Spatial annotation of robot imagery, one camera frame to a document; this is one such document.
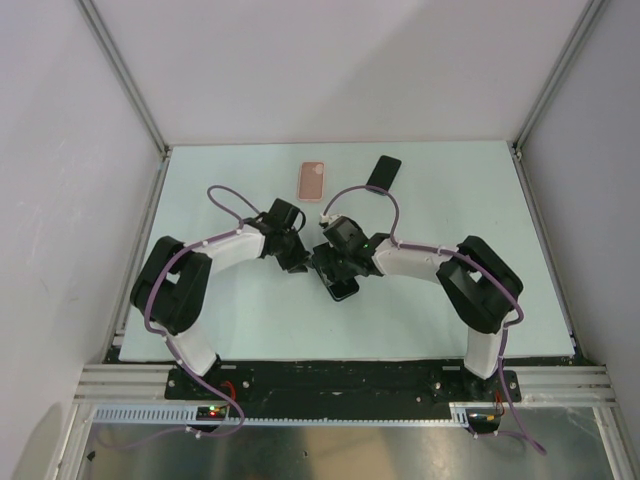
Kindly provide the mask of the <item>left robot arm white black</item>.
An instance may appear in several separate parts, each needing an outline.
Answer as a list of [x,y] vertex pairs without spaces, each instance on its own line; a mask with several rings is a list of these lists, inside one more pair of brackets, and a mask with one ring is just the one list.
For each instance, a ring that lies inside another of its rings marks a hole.
[[245,261],[273,257],[287,273],[304,273],[310,253],[299,232],[306,216],[276,199],[270,209],[241,219],[228,232],[187,245],[171,236],[156,241],[132,287],[129,301],[147,331],[159,335],[175,361],[189,372],[187,387],[201,399],[214,397],[222,376],[219,359],[198,328],[209,278]]

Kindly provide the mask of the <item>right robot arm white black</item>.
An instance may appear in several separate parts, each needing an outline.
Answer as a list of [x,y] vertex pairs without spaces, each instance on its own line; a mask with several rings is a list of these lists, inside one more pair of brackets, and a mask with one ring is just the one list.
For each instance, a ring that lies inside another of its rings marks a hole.
[[486,400],[498,388],[496,373],[504,354],[507,317],[524,285],[481,238],[469,236],[454,250],[368,237],[343,215],[320,217],[326,241],[313,248],[311,265],[332,298],[341,301],[359,290],[359,277],[408,277],[440,285],[468,328],[462,376],[464,393]]

